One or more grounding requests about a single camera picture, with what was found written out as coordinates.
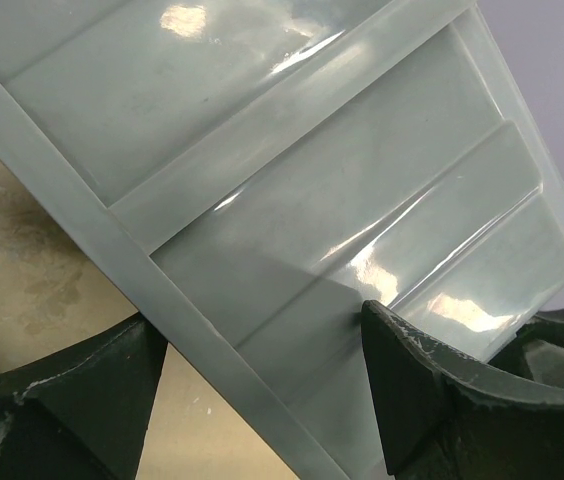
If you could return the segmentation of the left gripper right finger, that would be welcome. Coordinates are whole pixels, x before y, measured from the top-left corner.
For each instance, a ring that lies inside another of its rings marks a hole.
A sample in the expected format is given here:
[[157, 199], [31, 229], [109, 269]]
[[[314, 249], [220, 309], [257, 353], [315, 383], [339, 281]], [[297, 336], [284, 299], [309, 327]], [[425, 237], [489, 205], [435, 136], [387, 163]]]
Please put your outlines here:
[[474, 359], [378, 302], [360, 319], [391, 476], [564, 479], [563, 389]]

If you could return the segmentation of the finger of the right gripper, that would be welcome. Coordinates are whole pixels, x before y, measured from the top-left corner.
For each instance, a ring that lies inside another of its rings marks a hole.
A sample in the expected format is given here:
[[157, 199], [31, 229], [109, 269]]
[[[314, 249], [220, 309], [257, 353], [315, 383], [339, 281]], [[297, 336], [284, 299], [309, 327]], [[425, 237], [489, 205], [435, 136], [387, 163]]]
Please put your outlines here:
[[564, 390], [564, 309], [535, 314], [490, 365]]

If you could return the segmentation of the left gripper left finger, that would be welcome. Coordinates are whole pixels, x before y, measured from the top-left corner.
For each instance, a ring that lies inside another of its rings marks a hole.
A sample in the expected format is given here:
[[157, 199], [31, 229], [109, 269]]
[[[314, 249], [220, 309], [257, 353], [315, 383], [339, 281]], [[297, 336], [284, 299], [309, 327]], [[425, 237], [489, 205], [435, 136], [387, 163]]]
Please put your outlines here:
[[0, 479], [135, 478], [166, 348], [129, 317], [0, 374]]

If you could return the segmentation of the grey plastic crate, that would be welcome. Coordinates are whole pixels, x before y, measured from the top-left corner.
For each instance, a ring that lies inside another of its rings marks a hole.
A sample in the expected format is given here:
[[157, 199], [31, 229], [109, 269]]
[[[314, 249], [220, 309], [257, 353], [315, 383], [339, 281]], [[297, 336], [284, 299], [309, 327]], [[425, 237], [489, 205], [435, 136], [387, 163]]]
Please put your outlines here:
[[381, 460], [365, 301], [487, 360], [564, 286], [474, 1], [0, 1], [0, 160], [303, 479]]

